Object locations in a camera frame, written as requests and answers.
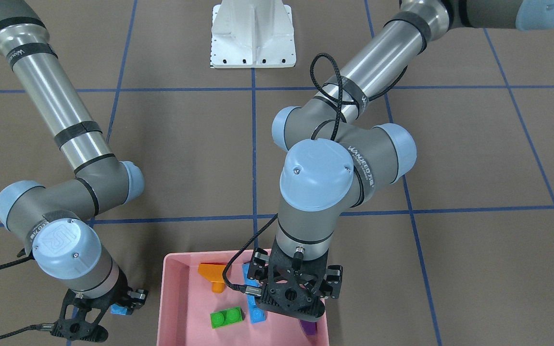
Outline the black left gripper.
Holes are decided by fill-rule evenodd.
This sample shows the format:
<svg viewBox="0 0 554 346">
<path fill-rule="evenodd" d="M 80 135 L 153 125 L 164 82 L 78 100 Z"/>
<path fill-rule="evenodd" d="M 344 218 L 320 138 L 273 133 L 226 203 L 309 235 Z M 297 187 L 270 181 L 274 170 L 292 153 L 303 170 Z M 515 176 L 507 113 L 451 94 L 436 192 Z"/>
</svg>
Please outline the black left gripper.
<svg viewBox="0 0 554 346">
<path fill-rule="evenodd" d="M 325 313 L 323 299 L 340 296 L 343 276 L 343 266 L 327 266 L 326 260 L 326 254 L 308 260 L 303 248 L 292 257 L 279 248 L 271 253 L 255 248 L 248 279 L 259 287 L 248 288 L 248 295 L 260 309 L 317 322 Z"/>
</svg>

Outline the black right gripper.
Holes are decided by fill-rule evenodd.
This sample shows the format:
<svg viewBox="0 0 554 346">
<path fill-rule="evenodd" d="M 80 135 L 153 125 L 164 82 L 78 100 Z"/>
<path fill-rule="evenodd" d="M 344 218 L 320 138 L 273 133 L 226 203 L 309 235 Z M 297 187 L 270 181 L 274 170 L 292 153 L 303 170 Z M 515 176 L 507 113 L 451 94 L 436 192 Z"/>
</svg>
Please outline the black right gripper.
<svg viewBox="0 0 554 346">
<path fill-rule="evenodd" d="M 145 304 L 147 295 L 147 290 L 129 287 L 125 274 L 120 274 L 114 287 L 97 298 L 88 298 L 86 294 L 80 296 L 68 289 L 59 319 L 53 324 L 50 334 L 67 340 L 105 342 L 108 331 L 99 322 L 110 306 L 123 308 L 124 314 L 132 314 Z"/>
</svg>

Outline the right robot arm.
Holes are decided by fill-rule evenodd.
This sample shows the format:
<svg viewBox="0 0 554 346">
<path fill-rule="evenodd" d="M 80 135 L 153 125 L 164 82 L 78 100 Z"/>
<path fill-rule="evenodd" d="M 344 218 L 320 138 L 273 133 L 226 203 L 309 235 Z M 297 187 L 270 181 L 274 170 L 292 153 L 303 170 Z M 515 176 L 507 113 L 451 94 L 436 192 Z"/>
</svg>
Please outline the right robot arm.
<svg viewBox="0 0 554 346">
<path fill-rule="evenodd" d="M 59 61 L 90 115 L 108 133 L 136 0 L 31 0 Z M 53 186 L 73 177 L 17 77 L 0 56 L 0 191 L 18 180 Z M 15 260 L 21 241 L 0 225 L 0 264 Z M 0 335 L 54 322 L 66 287 L 35 263 L 0 270 Z"/>
</svg>

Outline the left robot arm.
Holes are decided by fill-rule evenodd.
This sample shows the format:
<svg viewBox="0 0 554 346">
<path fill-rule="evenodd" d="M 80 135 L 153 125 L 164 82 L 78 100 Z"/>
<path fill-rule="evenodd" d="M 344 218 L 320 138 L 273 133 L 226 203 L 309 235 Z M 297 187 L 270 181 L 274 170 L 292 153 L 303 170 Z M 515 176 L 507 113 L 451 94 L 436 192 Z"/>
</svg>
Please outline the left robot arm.
<svg viewBox="0 0 554 346">
<path fill-rule="evenodd" d="M 367 202 L 413 168 L 417 147 L 400 125 L 354 121 L 391 90 L 429 43 L 455 28 L 554 28 L 554 0 L 402 0 L 400 10 L 303 107 L 275 116 L 271 135 L 286 151 L 278 230 L 271 251 L 253 251 L 248 279 L 233 289 L 265 311 L 316 322 L 324 298 L 338 298 L 343 268 L 327 265 L 341 213 Z"/>
</svg>

